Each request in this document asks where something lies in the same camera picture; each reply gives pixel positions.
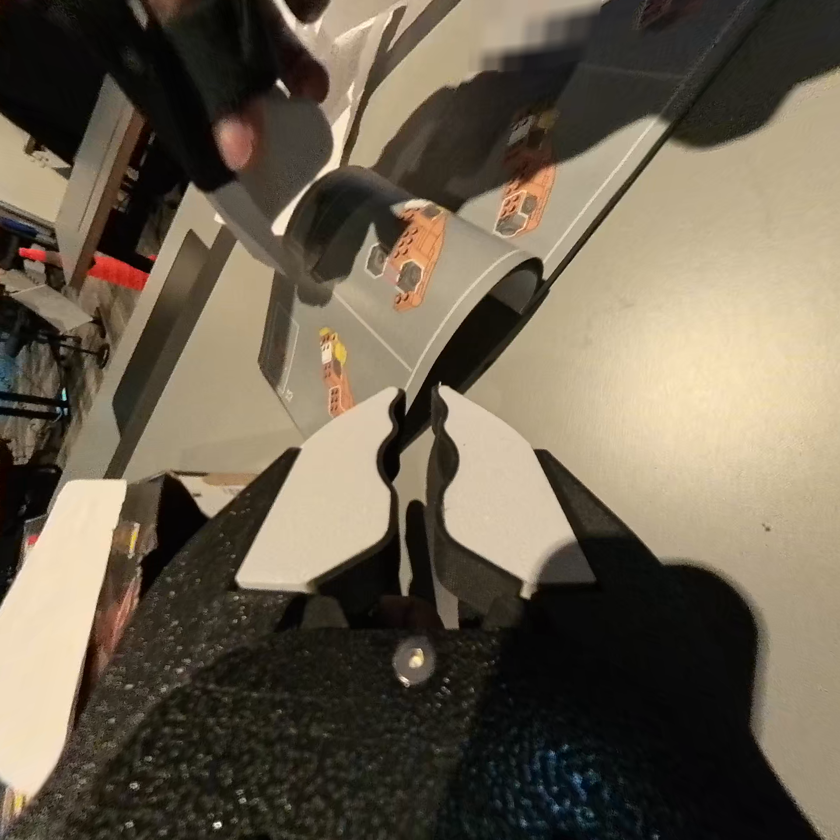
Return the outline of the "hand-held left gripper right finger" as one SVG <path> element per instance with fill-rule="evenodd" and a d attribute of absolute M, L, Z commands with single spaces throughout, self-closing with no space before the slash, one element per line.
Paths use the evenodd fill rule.
<path fill-rule="evenodd" d="M 447 385 L 434 388 L 427 536 L 457 599 L 529 599 L 595 575 L 538 455 L 514 428 Z"/>

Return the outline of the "person's right forearm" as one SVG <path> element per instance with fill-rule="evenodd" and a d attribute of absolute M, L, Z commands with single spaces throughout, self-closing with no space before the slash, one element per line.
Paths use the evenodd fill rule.
<path fill-rule="evenodd" d="M 99 57 L 34 2 L 2 2 L 2 116 L 62 162 L 76 163 L 109 77 Z"/>

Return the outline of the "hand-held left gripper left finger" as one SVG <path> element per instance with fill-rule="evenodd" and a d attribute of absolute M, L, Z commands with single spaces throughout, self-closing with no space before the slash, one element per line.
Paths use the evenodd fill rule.
<path fill-rule="evenodd" d="M 334 418 L 291 468 L 235 575 L 242 590 L 318 592 L 371 560 L 396 526 L 392 454 L 405 393 L 386 387 Z"/>

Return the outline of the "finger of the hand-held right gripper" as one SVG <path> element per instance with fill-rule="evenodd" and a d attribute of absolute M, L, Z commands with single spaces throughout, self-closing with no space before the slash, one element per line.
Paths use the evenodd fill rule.
<path fill-rule="evenodd" d="M 274 225 L 314 181 L 333 150 L 320 105 L 291 98 L 281 87 L 266 95 L 255 158 L 243 172 L 208 195 L 208 202 L 248 253 L 275 271 L 289 259 Z"/>

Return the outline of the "grey building instruction booklet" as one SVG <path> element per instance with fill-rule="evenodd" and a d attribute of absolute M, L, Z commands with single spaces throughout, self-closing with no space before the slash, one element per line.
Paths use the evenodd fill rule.
<path fill-rule="evenodd" d="M 302 438 L 386 388 L 411 406 L 474 310 L 528 310 L 766 2 L 466 2 L 400 70 L 437 91 L 375 161 L 278 218 L 259 367 Z"/>

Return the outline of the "red traffic cone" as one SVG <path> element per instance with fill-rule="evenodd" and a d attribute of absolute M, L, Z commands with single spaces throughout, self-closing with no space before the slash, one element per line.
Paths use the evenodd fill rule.
<path fill-rule="evenodd" d="M 59 269 L 64 268 L 63 260 L 58 252 L 24 247 L 19 248 L 17 252 L 22 259 Z M 142 291 L 149 275 L 149 272 L 134 268 L 121 260 L 100 253 L 92 257 L 91 265 L 85 269 L 86 277 L 102 280 L 112 286 L 132 291 Z"/>

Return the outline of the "grey desk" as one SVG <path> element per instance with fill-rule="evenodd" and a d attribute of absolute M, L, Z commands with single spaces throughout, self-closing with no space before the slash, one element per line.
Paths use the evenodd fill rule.
<path fill-rule="evenodd" d="M 755 731 L 838 838 L 838 2 L 770 2 L 481 374 L 441 375 L 763 627 Z"/>

